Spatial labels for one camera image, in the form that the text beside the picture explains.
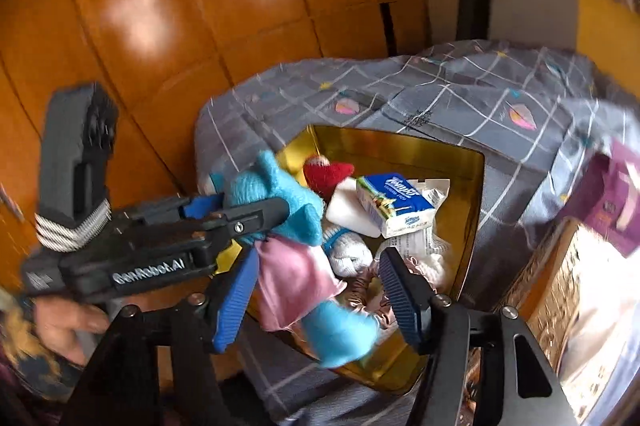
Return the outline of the person's left hand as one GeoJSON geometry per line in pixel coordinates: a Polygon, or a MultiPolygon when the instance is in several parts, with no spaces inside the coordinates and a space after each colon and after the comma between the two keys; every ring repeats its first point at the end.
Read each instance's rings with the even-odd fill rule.
{"type": "Polygon", "coordinates": [[[70,363],[84,366],[89,357],[80,345],[78,333],[103,334],[110,320],[98,307],[44,296],[34,300],[34,323],[44,347],[70,363]]]}

